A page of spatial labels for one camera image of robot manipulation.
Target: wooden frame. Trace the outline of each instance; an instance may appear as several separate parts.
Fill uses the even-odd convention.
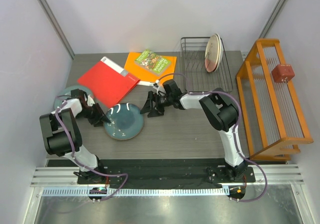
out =
[[[287,88],[291,96],[291,101],[294,106],[295,114],[297,116],[297,119],[301,128],[301,132],[303,134],[303,138],[288,137],[286,133],[286,127],[283,121],[283,116],[281,114],[281,110],[278,104],[275,87],[271,77],[271,70],[269,70],[267,60],[265,57],[264,48],[266,47],[274,47],[280,63],[281,64],[286,63],[286,60],[283,56],[283,52],[280,47],[280,42],[278,39],[258,39],[253,45],[245,61],[243,62],[243,65],[241,66],[239,72],[237,73],[236,83],[239,91],[239,98],[240,98],[240,103],[242,108],[243,122],[245,127],[245,134],[248,141],[250,158],[252,160],[286,161],[286,160],[290,160],[291,154],[296,154],[300,152],[298,144],[309,144],[313,142],[313,139],[310,136],[310,132],[309,132],[309,129],[308,129],[305,117],[303,115],[303,112],[298,100],[298,96],[296,94],[296,90],[294,88],[294,84],[292,83],[292,81],[289,81],[287,83]],[[273,109],[273,114],[270,114],[270,115],[274,115],[274,118],[276,121],[276,127],[279,134],[279,139],[272,144],[268,144],[267,132],[269,130],[266,130],[265,128],[264,119],[263,119],[263,110],[261,109],[261,106],[259,104],[259,97],[255,87],[256,84],[255,84],[254,78],[256,77],[253,76],[253,72],[252,72],[252,67],[254,68],[254,66],[257,63],[259,64],[259,66],[262,67],[262,70],[263,70],[263,77],[259,76],[259,78],[264,78],[266,82],[267,93],[270,98],[272,109]],[[258,127],[260,131],[260,136],[261,136],[261,143],[262,143],[261,150],[254,149],[252,132],[249,124],[248,110],[245,102],[244,90],[242,87],[243,86],[242,79],[248,80],[251,86],[255,114],[257,117]]]

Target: reflective floor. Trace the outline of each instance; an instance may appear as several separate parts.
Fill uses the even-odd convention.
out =
[[[244,199],[263,186],[248,186]],[[269,186],[258,201],[237,203],[226,196],[113,198],[42,197],[36,224],[302,224],[290,185]]]

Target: white wall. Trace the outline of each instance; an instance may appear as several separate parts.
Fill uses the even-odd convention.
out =
[[[39,116],[53,109],[71,59],[37,0],[0,0],[0,217],[21,224],[46,158]]]
[[[293,156],[320,215],[320,0],[288,0],[268,37],[279,38],[286,61],[293,66],[296,91],[314,143]]]
[[[277,0],[47,0],[75,53],[179,51],[183,36],[218,32],[251,48]]]

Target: blue plate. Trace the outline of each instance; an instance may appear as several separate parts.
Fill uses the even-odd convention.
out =
[[[94,94],[92,93],[92,91],[90,89],[88,89],[87,87],[84,87],[82,85],[74,85],[74,86],[70,86],[66,89],[64,89],[63,91],[61,91],[57,96],[61,96],[61,95],[71,95],[71,90],[74,89],[81,89],[82,91],[86,92],[87,95],[90,95],[92,98],[94,97]],[[55,102],[53,103],[53,106],[56,110],[56,108],[58,108],[58,106],[62,105],[62,100],[55,98],[54,100]]]
[[[106,113],[111,123],[104,123],[108,135],[117,140],[128,140],[140,133],[144,127],[144,117],[140,109],[131,103],[121,103]]]

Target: wooden rack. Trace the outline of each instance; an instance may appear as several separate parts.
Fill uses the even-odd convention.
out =
[[[278,39],[258,39],[236,75],[252,160],[290,160],[298,144],[313,142],[292,81],[275,83],[271,71],[286,64]]]

